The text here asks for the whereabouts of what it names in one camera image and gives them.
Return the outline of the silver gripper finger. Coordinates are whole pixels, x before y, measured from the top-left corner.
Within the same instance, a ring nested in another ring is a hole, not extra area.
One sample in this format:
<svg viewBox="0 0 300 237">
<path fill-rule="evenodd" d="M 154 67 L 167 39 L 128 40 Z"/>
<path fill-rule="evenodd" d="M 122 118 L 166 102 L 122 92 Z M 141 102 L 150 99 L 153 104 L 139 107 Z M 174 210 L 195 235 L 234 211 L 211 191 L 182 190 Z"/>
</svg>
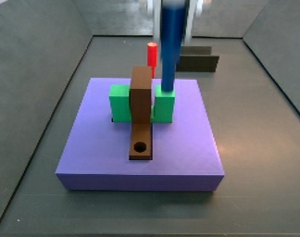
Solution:
<svg viewBox="0 0 300 237">
<path fill-rule="evenodd" d="M 147 13 L 153 15 L 154 27 L 153 37 L 154 40 L 159 41 L 159 29 L 161 29 L 161 0 L 146 0 Z"/>
<path fill-rule="evenodd" d="M 191 29 L 194 17 L 202 14 L 205 0 L 189 0 L 186 29 L 183 43 L 189 44 L 191 40 Z"/>
</svg>

